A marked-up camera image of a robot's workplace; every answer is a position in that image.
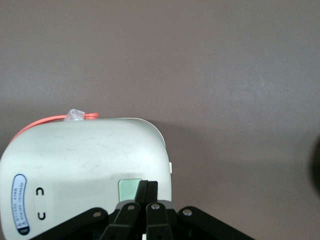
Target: white plastic device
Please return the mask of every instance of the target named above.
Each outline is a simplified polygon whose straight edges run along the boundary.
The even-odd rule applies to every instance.
[[[62,121],[28,129],[0,161],[6,240],[31,239],[91,208],[111,214],[140,180],[171,201],[171,163],[158,129],[138,118]]]

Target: gray background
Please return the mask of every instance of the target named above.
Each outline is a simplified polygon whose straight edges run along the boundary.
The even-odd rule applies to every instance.
[[[72,108],[146,119],[177,210],[318,240],[319,13],[317,0],[0,0],[0,152]]]

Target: sticker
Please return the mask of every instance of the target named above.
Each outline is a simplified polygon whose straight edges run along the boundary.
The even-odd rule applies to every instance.
[[[21,235],[27,235],[30,232],[25,212],[26,185],[27,179],[25,176],[18,174],[14,177],[11,192],[11,208],[15,227]]]

